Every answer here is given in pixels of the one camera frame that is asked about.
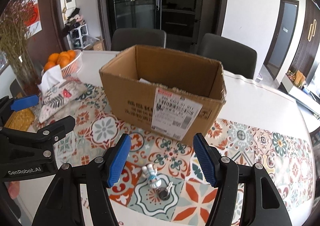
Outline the person left hand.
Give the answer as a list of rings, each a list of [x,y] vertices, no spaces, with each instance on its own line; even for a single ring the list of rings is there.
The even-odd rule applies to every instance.
[[[8,184],[8,193],[11,199],[16,199],[20,193],[20,182],[10,182]]]

